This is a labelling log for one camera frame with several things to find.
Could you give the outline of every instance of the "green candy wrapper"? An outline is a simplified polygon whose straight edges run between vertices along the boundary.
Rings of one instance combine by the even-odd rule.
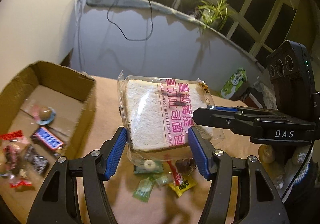
[[[152,177],[148,177],[147,179],[141,180],[139,182],[138,187],[133,192],[133,197],[138,199],[139,201],[147,203],[150,198],[150,194],[154,184],[155,182]]]

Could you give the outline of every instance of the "bread slice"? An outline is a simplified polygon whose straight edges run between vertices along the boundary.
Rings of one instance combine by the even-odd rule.
[[[201,86],[196,82],[183,82],[189,85],[192,111],[199,107],[206,108]],[[156,82],[130,79],[125,87],[124,102],[127,111],[129,143],[133,151],[154,152],[176,148],[170,147],[166,142],[161,100]],[[203,138],[209,140],[212,138],[213,128],[196,127]]]

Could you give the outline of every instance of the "beige tablecloth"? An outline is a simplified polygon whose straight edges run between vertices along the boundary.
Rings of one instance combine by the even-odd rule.
[[[90,134],[84,138],[78,157],[83,157],[95,149],[99,149],[105,140],[111,139],[122,121],[119,115],[116,80],[94,77],[97,81],[97,111]],[[233,102],[213,97],[219,106],[245,106],[242,102]],[[230,156],[247,158],[248,155],[258,156],[258,147],[249,142],[249,137],[233,134],[224,130],[226,139],[216,148],[227,152]],[[148,203],[132,197],[140,177],[133,174],[133,166],[125,151],[121,157],[116,174],[105,182],[107,196],[116,220],[119,224],[188,224],[198,223],[211,182],[206,181],[196,170],[193,173],[197,186],[186,191],[180,198],[169,188],[154,187]],[[0,180],[0,194],[18,220],[25,223],[33,200],[41,185],[41,179],[35,182],[35,190],[14,191],[8,189]],[[226,223],[233,222],[236,206],[237,178],[233,178],[231,200]],[[78,198],[83,223],[90,223],[86,210],[82,178],[77,178]]]

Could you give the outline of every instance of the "potted plant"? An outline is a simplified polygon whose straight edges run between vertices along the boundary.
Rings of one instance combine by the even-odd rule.
[[[198,6],[201,13],[200,21],[204,23],[202,32],[207,26],[220,31],[228,17],[227,0],[217,0],[217,4],[201,1],[204,5]]]

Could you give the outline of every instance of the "metal screw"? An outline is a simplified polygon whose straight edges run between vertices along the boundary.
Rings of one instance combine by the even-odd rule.
[[[65,161],[66,161],[66,158],[65,158],[64,156],[59,157],[59,159],[58,159],[58,162],[59,162],[59,163],[63,163],[63,162],[65,162]]]
[[[258,159],[257,159],[257,157],[255,157],[254,155],[250,155],[250,156],[249,156],[249,160],[250,160],[251,162],[255,163]]]
[[[100,151],[99,151],[99,150],[93,150],[93,151],[91,152],[91,155],[92,155],[92,156],[98,156],[98,155],[100,155]]]
[[[223,151],[220,150],[220,149],[217,149],[217,150],[214,151],[214,154],[215,154],[216,156],[222,156],[222,155],[223,155]]]

